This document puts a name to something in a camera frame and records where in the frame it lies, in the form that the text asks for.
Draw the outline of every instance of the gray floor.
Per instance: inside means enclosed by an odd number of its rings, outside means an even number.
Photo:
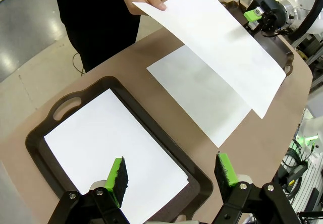
[[[0,82],[66,35],[56,0],[0,3]]]

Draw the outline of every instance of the tile floor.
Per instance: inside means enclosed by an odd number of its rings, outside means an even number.
[[[137,40],[161,27],[152,18],[142,16]],[[35,110],[80,77],[72,65],[75,53],[65,36],[0,83],[0,143]],[[82,68],[78,55],[75,64]]]

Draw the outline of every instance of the black hose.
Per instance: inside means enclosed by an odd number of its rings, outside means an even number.
[[[288,38],[291,41],[296,41],[301,36],[303,36],[314,24],[315,20],[318,18],[319,14],[323,9],[323,0],[315,0],[314,5],[302,24],[291,34],[289,34]]]

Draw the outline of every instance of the table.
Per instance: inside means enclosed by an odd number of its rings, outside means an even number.
[[[58,99],[68,93],[83,90],[107,75],[118,78],[212,180],[214,191],[198,209],[194,219],[211,223],[222,205],[213,173],[219,150],[229,155],[238,174],[251,176],[257,186],[271,181],[306,105],[312,81],[310,69],[289,46],[295,57],[294,71],[282,83],[264,119],[261,120],[251,111],[218,149],[146,69],[182,45],[183,43],[166,29],[151,34],[65,88],[31,115],[0,145],[1,161],[40,223],[48,222],[58,198],[27,152],[26,136],[43,121]]]

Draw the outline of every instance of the black pants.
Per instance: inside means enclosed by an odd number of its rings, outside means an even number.
[[[104,28],[70,30],[67,36],[80,54],[86,72],[136,42],[140,16],[113,21]]]

